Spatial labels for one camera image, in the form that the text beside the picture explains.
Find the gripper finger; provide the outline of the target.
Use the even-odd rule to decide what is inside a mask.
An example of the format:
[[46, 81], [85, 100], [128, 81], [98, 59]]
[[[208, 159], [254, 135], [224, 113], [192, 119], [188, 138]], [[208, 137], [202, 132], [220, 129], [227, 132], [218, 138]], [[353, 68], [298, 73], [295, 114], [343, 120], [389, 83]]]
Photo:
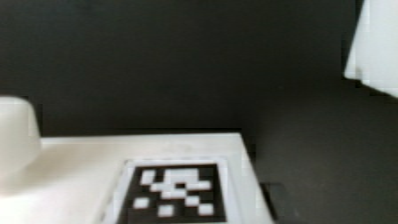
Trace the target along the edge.
[[295, 224], [295, 209], [284, 185], [281, 183], [263, 183], [261, 191], [275, 224]]

